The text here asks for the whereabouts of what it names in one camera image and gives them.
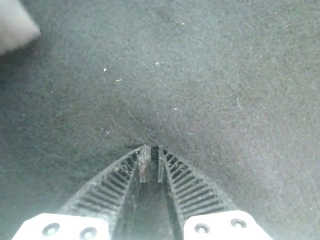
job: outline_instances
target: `gray carpet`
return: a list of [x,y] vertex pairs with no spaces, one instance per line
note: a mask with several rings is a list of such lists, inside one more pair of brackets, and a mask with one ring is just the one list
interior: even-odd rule
[[2,239],[142,143],[275,240],[319,239],[318,0],[24,3],[42,37],[0,58]]

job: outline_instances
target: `dark fabric surface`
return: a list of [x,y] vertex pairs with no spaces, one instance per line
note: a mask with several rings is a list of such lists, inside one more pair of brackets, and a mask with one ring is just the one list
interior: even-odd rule
[[0,58],[1,239],[142,143],[275,240],[319,239],[319,1],[24,2],[42,37]]

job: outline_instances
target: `debris speck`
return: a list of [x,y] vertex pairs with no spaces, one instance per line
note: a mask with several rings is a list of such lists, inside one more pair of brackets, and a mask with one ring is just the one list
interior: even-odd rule
[[241,105],[239,103],[239,97],[236,98],[236,103],[238,104],[239,109],[242,110],[242,107],[241,107]]

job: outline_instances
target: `screw hole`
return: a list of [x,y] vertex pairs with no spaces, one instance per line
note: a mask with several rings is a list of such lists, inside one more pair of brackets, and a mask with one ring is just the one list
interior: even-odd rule
[[194,230],[198,234],[207,234],[210,232],[210,228],[208,225],[204,223],[199,223],[194,227]]
[[232,227],[234,228],[246,228],[247,227],[247,224],[245,221],[241,220],[241,219],[238,219],[238,218],[234,218],[231,220],[231,225]]
[[59,231],[59,228],[60,228],[59,223],[56,223],[56,222],[50,223],[42,230],[42,235],[46,237],[52,236]]
[[80,239],[81,240],[89,240],[94,238],[97,235],[97,229],[90,226],[82,230],[80,233]]

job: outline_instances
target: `white object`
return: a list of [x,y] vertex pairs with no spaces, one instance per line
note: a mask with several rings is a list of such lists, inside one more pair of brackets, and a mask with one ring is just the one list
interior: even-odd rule
[[245,211],[192,216],[184,225],[184,240],[272,240]]
[[25,221],[12,240],[110,240],[100,218],[42,213]]
[[39,27],[18,0],[0,0],[0,56],[40,35]]

